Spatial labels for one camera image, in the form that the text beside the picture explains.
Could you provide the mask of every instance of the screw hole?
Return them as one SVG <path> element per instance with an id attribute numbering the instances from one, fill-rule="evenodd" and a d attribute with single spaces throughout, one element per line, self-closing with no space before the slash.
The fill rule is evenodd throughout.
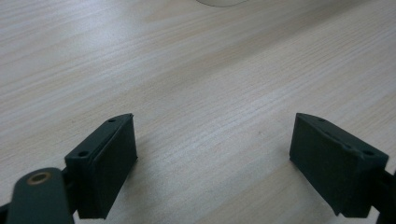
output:
<path id="1" fill-rule="evenodd" d="M 38 174 L 30 176 L 29 179 L 27 180 L 27 184 L 28 185 L 39 185 L 41 183 L 46 182 L 48 179 L 50 179 L 49 172 L 38 173 Z"/>
<path id="2" fill-rule="evenodd" d="M 79 153 L 78 153 L 78 155 L 79 155 L 80 157 L 86 157 L 86 156 L 88 156 L 88 154 L 89 154 L 89 152 L 87 152 L 87 151 L 82 151 L 82 152 L 79 152 Z"/>
<path id="3" fill-rule="evenodd" d="M 374 152 L 372 152 L 372 151 L 365 150 L 365 151 L 363 151 L 363 153 L 366 154 L 367 156 L 374 156 Z"/>

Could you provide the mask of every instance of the wood grain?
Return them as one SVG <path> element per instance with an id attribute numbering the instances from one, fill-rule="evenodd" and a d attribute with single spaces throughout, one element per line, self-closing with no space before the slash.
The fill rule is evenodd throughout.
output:
<path id="1" fill-rule="evenodd" d="M 139 161 L 107 220 L 375 223 L 336 217 L 289 161 L 296 112 L 396 170 L 396 1 L 0 2 L 0 204 L 104 120 Z"/>

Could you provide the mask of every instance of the table surface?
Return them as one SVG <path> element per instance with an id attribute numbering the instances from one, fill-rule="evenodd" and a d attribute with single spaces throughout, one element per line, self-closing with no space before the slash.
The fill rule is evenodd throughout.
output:
<path id="1" fill-rule="evenodd" d="M 0 3 L 0 204 L 106 119 L 133 113 L 138 162 L 107 220 L 375 223 L 336 217 L 290 162 L 295 114 L 396 170 L 396 1 Z"/>

